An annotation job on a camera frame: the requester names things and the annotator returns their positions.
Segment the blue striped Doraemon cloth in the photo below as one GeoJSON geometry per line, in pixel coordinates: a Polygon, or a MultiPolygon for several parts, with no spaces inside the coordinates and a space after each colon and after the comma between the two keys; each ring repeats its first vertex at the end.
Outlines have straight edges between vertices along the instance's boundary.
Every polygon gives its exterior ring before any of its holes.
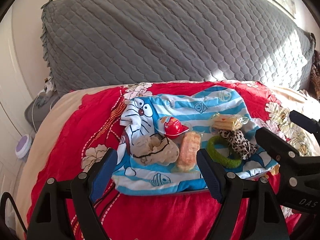
{"type": "Polygon", "coordinates": [[[206,149],[227,171],[247,179],[276,162],[257,145],[268,97],[226,85],[153,87],[125,97],[124,130],[112,174],[116,189],[130,196],[202,190],[198,150],[206,149]]]}

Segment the leopard print scrunchie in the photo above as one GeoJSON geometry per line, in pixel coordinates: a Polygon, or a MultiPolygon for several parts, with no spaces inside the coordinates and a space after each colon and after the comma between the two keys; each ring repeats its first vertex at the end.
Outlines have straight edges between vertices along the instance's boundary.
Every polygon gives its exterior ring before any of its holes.
{"type": "Polygon", "coordinates": [[[229,131],[221,129],[219,130],[219,135],[227,141],[228,146],[230,146],[242,160],[247,160],[256,154],[258,150],[257,146],[247,140],[240,130],[229,131]]]}

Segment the grey quilted headboard cover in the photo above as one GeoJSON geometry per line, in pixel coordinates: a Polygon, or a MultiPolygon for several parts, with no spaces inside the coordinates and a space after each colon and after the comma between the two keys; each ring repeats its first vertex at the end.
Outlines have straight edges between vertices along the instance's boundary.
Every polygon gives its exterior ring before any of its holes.
{"type": "Polygon", "coordinates": [[[267,0],[50,0],[41,20],[59,94],[182,80],[310,83],[315,37],[267,0]]]}

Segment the yellow rice cake snack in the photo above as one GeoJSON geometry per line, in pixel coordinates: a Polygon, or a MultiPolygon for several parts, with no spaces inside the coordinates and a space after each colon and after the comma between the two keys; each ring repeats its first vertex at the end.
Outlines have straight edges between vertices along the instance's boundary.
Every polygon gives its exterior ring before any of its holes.
{"type": "Polygon", "coordinates": [[[241,114],[216,113],[210,118],[210,125],[214,130],[237,131],[249,122],[247,116],[241,114]]]}

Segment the purple white round device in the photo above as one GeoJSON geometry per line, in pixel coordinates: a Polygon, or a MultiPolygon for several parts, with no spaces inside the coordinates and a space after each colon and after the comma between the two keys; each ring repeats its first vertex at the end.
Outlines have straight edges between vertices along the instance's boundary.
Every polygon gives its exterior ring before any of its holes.
{"type": "Polygon", "coordinates": [[[32,143],[33,139],[29,134],[22,136],[15,148],[16,157],[18,159],[26,158],[29,154],[32,143]]]}

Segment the red floral bedspread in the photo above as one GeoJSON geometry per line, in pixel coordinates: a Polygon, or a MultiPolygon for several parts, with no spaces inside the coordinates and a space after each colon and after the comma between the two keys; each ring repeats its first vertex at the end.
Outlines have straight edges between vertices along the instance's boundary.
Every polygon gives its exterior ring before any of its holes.
{"type": "MultiPolygon", "coordinates": [[[[40,192],[49,178],[70,180],[99,161],[108,148],[117,148],[123,126],[125,97],[153,87],[162,92],[175,85],[211,82],[140,83],[79,90],[63,96],[43,121],[31,148],[18,189],[23,218],[31,219],[40,192]]],[[[300,153],[317,155],[315,138],[294,132],[287,123],[291,110],[318,119],[319,102],[307,92],[266,87],[258,82],[221,81],[219,85],[268,97],[265,126],[286,139],[300,153]]],[[[99,222],[111,239],[205,239],[220,205],[210,192],[163,196],[128,196],[110,182],[95,203],[99,222]]]]}

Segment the Kinder Joy egg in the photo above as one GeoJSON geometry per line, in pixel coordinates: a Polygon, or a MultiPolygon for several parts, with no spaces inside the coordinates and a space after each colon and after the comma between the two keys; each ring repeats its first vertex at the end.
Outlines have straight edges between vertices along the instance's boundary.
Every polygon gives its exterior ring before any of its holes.
{"type": "Polygon", "coordinates": [[[180,120],[173,116],[159,118],[155,128],[159,133],[171,140],[176,139],[184,132],[189,131],[188,126],[183,125],[180,120]]]}

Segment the grey shallow tray box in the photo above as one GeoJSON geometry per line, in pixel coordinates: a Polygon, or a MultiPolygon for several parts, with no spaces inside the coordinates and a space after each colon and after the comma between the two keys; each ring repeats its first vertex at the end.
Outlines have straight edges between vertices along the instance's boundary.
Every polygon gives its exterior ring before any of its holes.
{"type": "MultiPolygon", "coordinates": [[[[279,191],[279,186],[280,186],[280,182],[279,182],[279,178],[280,178],[280,175],[273,175],[271,173],[271,171],[267,171],[267,172],[264,172],[262,174],[259,174],[257,176],[254,176],[252,178],[249,178],[249,180],[252,180],[252,181],[257,181],[258,178],[260,177],[265,177],[268,179],[272,189],[274,190],[275,193],[278,193],[279,191]]],[[[209,190],[208,189],[202,189],[202,190],[194,190],[194,191],[182,191],[182,192],[178,192],[178,193],[175,193],[175,195],[184,195],[184,194],[196,194],[198,192],[202,193],[202,192],[208,192],[209,190]]]]}

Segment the beige organza scrunchie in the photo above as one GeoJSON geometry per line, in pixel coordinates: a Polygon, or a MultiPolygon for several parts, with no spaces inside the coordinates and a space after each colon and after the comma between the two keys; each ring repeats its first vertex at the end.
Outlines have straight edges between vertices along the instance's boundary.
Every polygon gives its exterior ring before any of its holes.
{"type": "Polygon", "coordinates": [[[180,154],[178,146],[160,134],[140,136],[130,148],[132,158],[143,166],[159,164],[168,166],[180,154]]]}

